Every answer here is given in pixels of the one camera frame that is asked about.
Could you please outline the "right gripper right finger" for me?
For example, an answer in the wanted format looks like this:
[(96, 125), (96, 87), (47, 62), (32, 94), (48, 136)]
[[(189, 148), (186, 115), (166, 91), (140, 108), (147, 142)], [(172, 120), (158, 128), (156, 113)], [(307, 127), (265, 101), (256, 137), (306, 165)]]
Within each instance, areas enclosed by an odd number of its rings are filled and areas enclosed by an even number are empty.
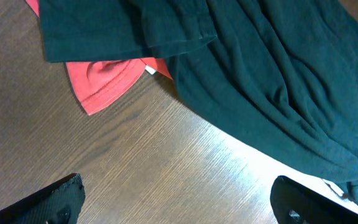
[(271, 188), (270, 204), (279, 224), (358, 224), (358, 214), (284, 176)]

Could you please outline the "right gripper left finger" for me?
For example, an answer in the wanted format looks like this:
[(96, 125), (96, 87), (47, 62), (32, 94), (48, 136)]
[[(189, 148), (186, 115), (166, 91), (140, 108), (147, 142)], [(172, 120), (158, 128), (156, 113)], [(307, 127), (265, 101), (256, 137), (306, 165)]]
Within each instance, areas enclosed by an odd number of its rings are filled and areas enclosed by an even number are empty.
[(0, 224), (76, 224), (85, 198), (81, 175), (72, 173), (0, 210)]

